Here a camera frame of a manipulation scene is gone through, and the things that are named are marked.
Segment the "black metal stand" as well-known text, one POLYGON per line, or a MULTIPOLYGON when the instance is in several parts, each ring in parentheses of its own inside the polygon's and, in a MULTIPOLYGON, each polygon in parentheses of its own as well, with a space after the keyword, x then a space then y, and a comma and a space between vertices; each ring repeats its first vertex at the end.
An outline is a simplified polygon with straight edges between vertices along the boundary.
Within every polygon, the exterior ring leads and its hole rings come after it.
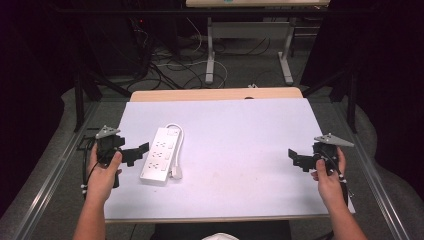
POLYGON ((127 98, 132 95, 130 91, 121 88, 120 86, 108 80, 106 77, 101 76, 95 71, 89 69, 85 64, 78 63, 77 71, 74 76, 76 106, 75 132, 78 132, 85 122, 84 95, 87 95, 88 98, 92 101, 99 101, 103 97, 98 84, 104 85, 127 98))
POLYGON ((356 129, 356 101, 357 101, 357 83, 358 71, 353 67, 345 67, 342 70, 318 81, 316 84, 307 88, 302 92, 304 97, 309 97, 319 89, 329 84, 335 84, 329 98, 331 102, 341 102, 344 97, 347 97, 346 121, 347 125, 353 133, 357 133, 356 129))

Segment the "white desk with metal legs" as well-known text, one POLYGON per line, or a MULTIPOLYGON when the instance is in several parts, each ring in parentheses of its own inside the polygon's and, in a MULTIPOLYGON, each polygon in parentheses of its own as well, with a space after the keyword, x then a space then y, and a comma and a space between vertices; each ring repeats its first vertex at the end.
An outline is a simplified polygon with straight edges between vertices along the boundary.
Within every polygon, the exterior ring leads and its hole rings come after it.
MULTIPOLYGON (((186 0, 186 6, 195 10, 320 10, 329 5, 331 0, 186 0)), ((283 49, 278 58, 285 83, 293 84, 290 67, 287 62, 290 45, 296 28, 295 17, 284 17, 283 21, 253 21, 253 14, 247 16, 248 21, 228 20, 223 22, 215 17, 207 18, 208 59, 206 65, 205 83, 214 81, 215 39, 281 39, 283 49)))

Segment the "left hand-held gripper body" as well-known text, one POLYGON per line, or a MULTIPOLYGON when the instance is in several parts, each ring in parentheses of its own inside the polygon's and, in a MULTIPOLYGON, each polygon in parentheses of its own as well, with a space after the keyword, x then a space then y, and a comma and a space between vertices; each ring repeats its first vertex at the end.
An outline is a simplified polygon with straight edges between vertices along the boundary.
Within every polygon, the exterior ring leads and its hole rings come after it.
POLYGON ((97 143, 97 160, 108 167, 117 151, 125 144, 125 138, 118 135, 119 129, 104 125, 95 135, 97 143))

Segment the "person's dark clothing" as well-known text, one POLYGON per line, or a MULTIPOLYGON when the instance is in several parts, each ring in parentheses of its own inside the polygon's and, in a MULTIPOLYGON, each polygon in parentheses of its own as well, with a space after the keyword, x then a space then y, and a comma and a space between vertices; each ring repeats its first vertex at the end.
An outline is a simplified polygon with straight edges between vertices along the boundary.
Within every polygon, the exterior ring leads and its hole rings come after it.
POLYGON ((202 240, 221 234, 234 240, 292 240, 286 220, 156 224, 150 240, 202 240))

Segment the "person's right hand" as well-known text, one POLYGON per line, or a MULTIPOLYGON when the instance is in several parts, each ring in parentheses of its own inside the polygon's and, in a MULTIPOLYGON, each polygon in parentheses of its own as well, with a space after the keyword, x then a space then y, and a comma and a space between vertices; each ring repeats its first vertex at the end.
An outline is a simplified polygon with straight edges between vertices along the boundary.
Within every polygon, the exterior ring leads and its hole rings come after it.
POLYGON ((311 176, 318 182, 318 192, 328 210, 336 206, 346 206, 338 174, 328 175, 324 160, 319 159, 316 162, 316 171, 312 172, 311 176))

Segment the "dark computer tower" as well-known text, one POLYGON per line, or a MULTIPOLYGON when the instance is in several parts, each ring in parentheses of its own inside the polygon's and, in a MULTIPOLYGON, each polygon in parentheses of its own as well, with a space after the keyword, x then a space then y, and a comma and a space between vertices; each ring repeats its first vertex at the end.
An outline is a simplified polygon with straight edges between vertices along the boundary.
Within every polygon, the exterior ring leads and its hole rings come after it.
POLYGON ((153 38, 138 18, 87 17, 81 19, 81 24, 104 75, 147 75, 153 38))

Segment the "white power strip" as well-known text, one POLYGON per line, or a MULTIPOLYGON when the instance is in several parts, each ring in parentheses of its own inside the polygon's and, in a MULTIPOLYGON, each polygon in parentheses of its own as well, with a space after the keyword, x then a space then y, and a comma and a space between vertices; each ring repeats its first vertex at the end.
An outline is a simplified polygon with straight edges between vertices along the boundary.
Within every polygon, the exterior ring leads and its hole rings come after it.
POLYGON ((143 184, 164 186, 169 178, 182 178, 179 152, 183 140, 184 131, 176 124, 157 130, 140 174, 143 184))

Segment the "person's left hand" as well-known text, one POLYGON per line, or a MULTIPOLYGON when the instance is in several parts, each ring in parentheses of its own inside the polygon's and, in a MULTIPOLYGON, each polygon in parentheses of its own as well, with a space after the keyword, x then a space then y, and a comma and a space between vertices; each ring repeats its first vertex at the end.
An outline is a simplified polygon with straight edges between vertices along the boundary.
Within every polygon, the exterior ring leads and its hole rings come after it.
POLYGON ((94 145, 88 171, 88 187, 86 193, 86 202, 89 204, 103 205, 109 198, 115 181, 115 174, 120 173, 119 169, 122 163, 122 154, 117 151, 114 153, 112 161, 106 167, 102 166, 97 160, 97 145, 94 145))

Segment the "aluminium rail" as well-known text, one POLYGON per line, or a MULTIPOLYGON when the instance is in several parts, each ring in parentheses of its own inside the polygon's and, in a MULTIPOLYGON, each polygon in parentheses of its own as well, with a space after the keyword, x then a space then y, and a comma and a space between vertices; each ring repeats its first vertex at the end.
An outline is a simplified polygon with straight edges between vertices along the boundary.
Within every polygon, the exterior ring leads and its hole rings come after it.
POLYGON ((98 102, 84 105, 83 123, 75 131, 76 107, 70 101, 65 104, 59 127, 26 183, 8 208, 10 219, 7 223, 11 223, 13 218, 17 223, 11 233, 11 240, 30 239, 66 171, 78 142, 82 139, 84 128, 95 115, 98 105, 98 102))
POLYGON ((376 202, 379 212, 384 218, 384 222, 390 230, 393 240, 411 240, 411 236, 402 222, 399 211, 395 209, 394 202, 385 188, 383 179, 379 174, 378 168, 371 154, 367 153, 366 145, 361 140, 359 129, 356 125, 348 124, 347 109, 343 103, 332 104, 338 119, 341 122, 345 132, 355 144, 355 153, 358 156, 358 164, 361 167, 362 174, 366 179, 368 187, 372 192, 373 200, 376 202))

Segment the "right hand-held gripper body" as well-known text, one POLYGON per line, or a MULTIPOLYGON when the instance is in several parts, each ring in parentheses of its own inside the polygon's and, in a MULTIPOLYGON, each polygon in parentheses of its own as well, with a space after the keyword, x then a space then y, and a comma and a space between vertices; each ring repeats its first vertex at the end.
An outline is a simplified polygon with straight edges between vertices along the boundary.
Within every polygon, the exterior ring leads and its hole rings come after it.
POLYGON ((342 176, 339 169, 338 148, 340 146, 354 147, 354 144, 331 133, 315 137, 314 140, 314 156, 325 161, 327 173, 336 171, 339 176, 342 176))

